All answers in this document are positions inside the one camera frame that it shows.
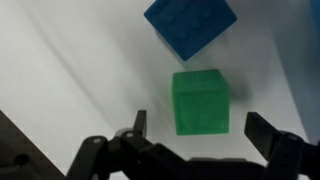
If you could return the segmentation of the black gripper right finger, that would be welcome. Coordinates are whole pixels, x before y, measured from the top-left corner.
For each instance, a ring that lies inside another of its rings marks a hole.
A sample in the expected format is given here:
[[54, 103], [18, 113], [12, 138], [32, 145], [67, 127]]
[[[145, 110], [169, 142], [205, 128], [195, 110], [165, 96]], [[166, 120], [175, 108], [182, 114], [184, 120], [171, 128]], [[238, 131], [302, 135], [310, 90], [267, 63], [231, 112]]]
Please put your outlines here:
[[257, 112], [248, 112], [244, 134], [265, 160], [271, 157], [281, 133]]

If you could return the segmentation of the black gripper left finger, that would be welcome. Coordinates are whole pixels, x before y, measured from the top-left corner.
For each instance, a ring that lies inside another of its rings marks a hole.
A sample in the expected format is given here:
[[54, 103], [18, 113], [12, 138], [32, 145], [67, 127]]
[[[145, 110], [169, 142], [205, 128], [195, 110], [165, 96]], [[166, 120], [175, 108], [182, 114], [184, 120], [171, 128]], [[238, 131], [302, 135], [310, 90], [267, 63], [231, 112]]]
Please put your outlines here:
[[145, 137], [147, 133], [147, 111], [139, 110], [136, 115], [133, 130]]

